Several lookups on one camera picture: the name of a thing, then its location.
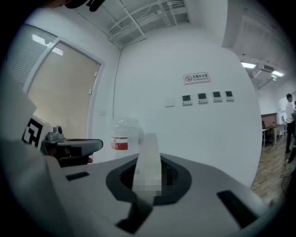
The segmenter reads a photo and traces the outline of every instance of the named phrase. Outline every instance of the ceiling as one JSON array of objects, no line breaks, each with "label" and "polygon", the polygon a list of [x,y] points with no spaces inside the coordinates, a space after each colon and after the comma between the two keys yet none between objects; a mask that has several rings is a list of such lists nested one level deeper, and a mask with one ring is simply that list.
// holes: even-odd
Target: ceiling
[{"label": "ceiling", "polygon": [[[157,28],[174,26],[173,15],[177,24],[188,22],[183,0],[121,0],[121,2],[144,33]],[[77,9],[77,13],[103,30],[119,48],[128,45],[135,38],[144,37],[118,0],[106,0],[96,12],[90,12],[89,8],[83,5]]]},{"label": "ceiling", "polygon": [[[257,64],[247,69],[252,83],[261,88],[267,83],[278,86],[295,74],[292,44],[276,20],[256,1],[228,0],[228,18],[223,47],[233,51],[241,61]],[[285,74],[273,81],[271,74],[254,78],[253,71],[267,65]]]},{"label": "ceiling", "polygon": [[[121,49],[135,40],[142,40],[148,31],[189,22],[192,18],[190,14],[202,11],[199,9],[202,5],[195,5],[195,11],[187,11],[185,4],[188,1],[106,0],[96,12],[90,12],[86,5],[76,11],[106,33],[109,40]],[[123,10],[124,6],[140,25],[143,34]],[[291,50],[289,39],[274,18],[254,0],[228,0],[227,23],[222,42],[222,47],[233,51],[241,61],[257,64],[255,69],[247,69],[255,87],[269,82],[278,85],[295,73],[295,53]],[[254,78],[253,71],[258,71],[263,65],[284,72],[285,76],[277,78],[277,81],[271,80],[271,74]]]}]

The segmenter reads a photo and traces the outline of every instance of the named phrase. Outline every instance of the air conditioner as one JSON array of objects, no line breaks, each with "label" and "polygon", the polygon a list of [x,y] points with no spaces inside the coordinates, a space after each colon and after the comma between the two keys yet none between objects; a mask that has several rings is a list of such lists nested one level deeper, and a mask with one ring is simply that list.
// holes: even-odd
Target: air conditioner
[{"label": "air conditioner", "polygon": [[273,67],[259,64],[255,70],[252,72],[253,77],[256,79],[269,79],[271,78],[271,73],[274,71]]}]

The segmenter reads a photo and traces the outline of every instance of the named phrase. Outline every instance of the fluorescent light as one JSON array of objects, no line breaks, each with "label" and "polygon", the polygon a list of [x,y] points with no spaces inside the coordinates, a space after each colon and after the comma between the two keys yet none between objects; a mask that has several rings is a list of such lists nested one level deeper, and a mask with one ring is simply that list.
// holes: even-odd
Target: fluorescent light
[{"label": "fluorescent light", "polygon": [[252,64],[252,63],[241,62],[241,64],[244,66],[244,68],[247,68],[247,69],[253,69],[254,67],[256,67],[256,64]]},{"label": "fluorescent light", "polygon": [[280,73],[278,71],[273,71],[272,74],[276,75],[276,76],[283,76],[284,73]]}]

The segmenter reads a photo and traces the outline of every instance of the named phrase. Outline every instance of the window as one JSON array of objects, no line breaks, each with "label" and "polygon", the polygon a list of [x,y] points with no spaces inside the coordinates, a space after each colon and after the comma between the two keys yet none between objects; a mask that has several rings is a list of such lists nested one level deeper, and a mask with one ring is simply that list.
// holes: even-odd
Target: window
[{"label": "window", "polygon": [[54,39],[55,35],[30,25],[23,25],[19,29],[7,53],[7,65],[21,87],[38,58]]}]

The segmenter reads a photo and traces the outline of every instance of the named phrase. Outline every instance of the wall switch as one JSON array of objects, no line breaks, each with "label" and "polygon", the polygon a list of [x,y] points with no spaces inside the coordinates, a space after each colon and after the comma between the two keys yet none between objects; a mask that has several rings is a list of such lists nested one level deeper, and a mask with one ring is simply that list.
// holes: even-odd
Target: wall switch
[{"label": "wall switch", "polygon": [[170,97],[165,99],[165,107],[174,107],[175,106],[175,98]]},{"label": "wall switch", "polygon": [[100,111],[99,111],[99,114],[100,114],[100,116],[106,116],[106,110],[105,109],[101,109]]}]

